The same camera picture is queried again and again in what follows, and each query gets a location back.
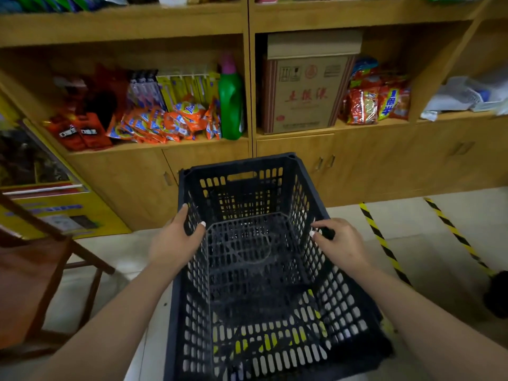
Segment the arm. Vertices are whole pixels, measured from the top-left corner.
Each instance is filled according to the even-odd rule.
[[[153,239],[150,263],[88,324],[74,335],[30,381],[122,381],[157,302],[194,256],[205,234],[198,225],[187,236],[187,205]]]
[[[508,351],[405,283],[371,266],[359,232],[344,219],[312,224],[335,231],[332,241],[311,237],[326,256],[377,302],[405,342],[438,380],[505,380]]]

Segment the black plastic basket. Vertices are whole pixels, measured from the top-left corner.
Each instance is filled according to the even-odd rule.
[[[376,304],[309,236],[329,217],[294,153],[182,170],[183,203],[186,232],[207,233],[173,282],[166,381],[333,381],[392,354]]]

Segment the tiled floor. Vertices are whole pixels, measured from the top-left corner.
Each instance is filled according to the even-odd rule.
[[[461,192],[432,197],[444,214],[466,236],[482,259],[494,270],[508,269],[508,188]],[[495,319],[482,305],[489,285],[487,276],[471,259],[447,227],[422,198],[367,204],[374,220],[418,292],[457,318],[508,347],[508,323]],[[358,205],[328,209],[331,217],[351,222],[365,239],[369,257],[390,275],[395,272],[365,221]],[[94,313],[105,305],[147,263],[151,237],[157,230],[130,235],[82,239],[80,243],[118,269],[103,276]],[[79,320],[92,281],[93,269],[68,271],[45,327],[72,331]],[[127,381],[159,381],[164,371],[171,287],[162,296],[127,373]],[[396,357],[380,369],[349,378],[351,381],[430,380],[400,337],[391,337]],[[0,379],[23,379],[44,359],[0,368]]]

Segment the box lid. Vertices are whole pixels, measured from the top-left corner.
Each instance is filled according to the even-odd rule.
[[[271,33],[267,58],[352,55],[360,53],[361,47],[362,31],[357,29]]]

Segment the floor tape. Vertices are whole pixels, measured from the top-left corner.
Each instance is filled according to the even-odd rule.
[[[367,206],[365,203],[359,204],[360,208],[362,209],[363,215],[365,216],[365,219],[367,220],[367,223],[369,223],[370,228],[374,232],[374,235],[379,241],[379,244],[381,244],[381,247],[383,248],[384,253],[390,260],[390,263],[392,264],[393,268],[395,269],[395,272],[399,276],[400,280],[409,286],[412,287],[412,284],[407,277],[407,275],[404,274],[402,268],[400,267],[399,262],[397,261],[397,258],[394,256],[393,252],[388,247],[388,243],[386,242],[386,239],[383,237],[383,234],[381,234],[381,231],[379,230],[378,225],[376,222],[374,222],[374,218],[372,218],[372,215],[370,214],[370,211],[367,209]]]
[[[434,210],[437,216],[441,219],[441,221],[448,227],[448,229],[455,235],[455,238],[465,247],[469,255],[479,264],[480,268],[489,276],[493,277],[496,273],[490,269],[485,262],[479,257],[479,255],[474,251],[473,247],[466,240],[466,238],[460,233],[460,231],[453,225],[453,223],[443,214],[443,212],[439,209],[439,207],[432,201],[430,198],[424,198],[427,204]]]

